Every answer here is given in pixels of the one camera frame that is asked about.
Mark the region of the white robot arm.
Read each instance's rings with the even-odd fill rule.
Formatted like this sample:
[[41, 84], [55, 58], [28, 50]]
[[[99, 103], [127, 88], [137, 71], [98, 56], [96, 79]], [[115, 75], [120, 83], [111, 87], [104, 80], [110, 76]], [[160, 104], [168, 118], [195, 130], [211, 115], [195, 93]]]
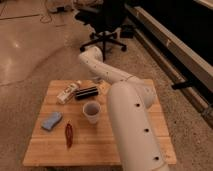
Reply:
[[78, 59], [110, 84], [107, 111], [123, 171], [170, 171], [148, 114], [156, 97], [154, 89], [137, 76], [104, 63], [97, 46], [81, 52]]

